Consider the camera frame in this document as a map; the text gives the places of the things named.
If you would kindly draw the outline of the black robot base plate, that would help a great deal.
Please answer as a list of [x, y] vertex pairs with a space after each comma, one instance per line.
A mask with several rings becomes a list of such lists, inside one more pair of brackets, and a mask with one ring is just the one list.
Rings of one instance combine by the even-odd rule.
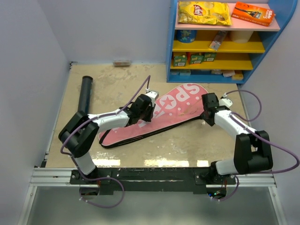
[[120, 181], [126, 192], [192, 192], [206, 194], [224, 184], [235, 185], [230, 175], [218, 175], [208, 167], [145, 167], [145, 168], [98, 168], [98, 174], [92, 178], [100, 181], [85, 180], [72, 170], [70, 184], [96, 188], [100, 195], [112, 195], [121, 191], [121, 186], [112, 179]]

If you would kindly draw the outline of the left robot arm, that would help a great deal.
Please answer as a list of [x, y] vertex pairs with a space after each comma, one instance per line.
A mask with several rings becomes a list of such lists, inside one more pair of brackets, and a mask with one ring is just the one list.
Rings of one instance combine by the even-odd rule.
[[124, 128], [136, 124], [139, 120], [150, 122], [153, 117], [155, 101], [159, 93], [148, 91], [141, 94], [129, 105], [115, 111], [102, 114], [86, 114], [79, 111], [59, 133], [62, 148], [69, 150], [76, 167], [89, 176], [97, 169], [89, 150], [95, 137], [113, 128]]

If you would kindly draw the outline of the pink racket bag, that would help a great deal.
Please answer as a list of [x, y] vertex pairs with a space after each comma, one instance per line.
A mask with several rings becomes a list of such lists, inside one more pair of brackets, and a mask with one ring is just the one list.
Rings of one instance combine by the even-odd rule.
[[129, 127], [102, 132], [98, 137], [99, 144], [105, 149], [111, 149], [199, 120], [204, 111], [202, 95], [207, 93], [199, 84], [181, 84], [156, 100], [151, 122], [139, 120]]

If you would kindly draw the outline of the black shuttlecock tube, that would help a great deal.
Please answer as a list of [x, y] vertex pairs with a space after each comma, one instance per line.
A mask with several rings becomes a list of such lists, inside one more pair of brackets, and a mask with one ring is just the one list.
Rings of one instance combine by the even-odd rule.
[[90, 76], [83, 76], [81, 87], [80, 87], [80, 95], [78, 101], [78, 111], [83, 111], [86, 114], [89, 113], [90, 110], [90, 99], [92, 94], [92, 84], [93, 78]]

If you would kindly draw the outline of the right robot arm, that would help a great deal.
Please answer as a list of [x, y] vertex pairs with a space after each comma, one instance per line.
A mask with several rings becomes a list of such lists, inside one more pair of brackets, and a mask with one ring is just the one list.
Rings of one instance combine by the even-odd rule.
[[215, 93], [202, 95], [204, 111], [200, 118], [210, 126], [218, 125], [234, 140], [233, 158], [212, 162], [210, 169], [218, 175], [259, 173], [272, 169], [271, 147], [265, 131], [257, 131], [237, 119], [229, 109], [232, 101]]

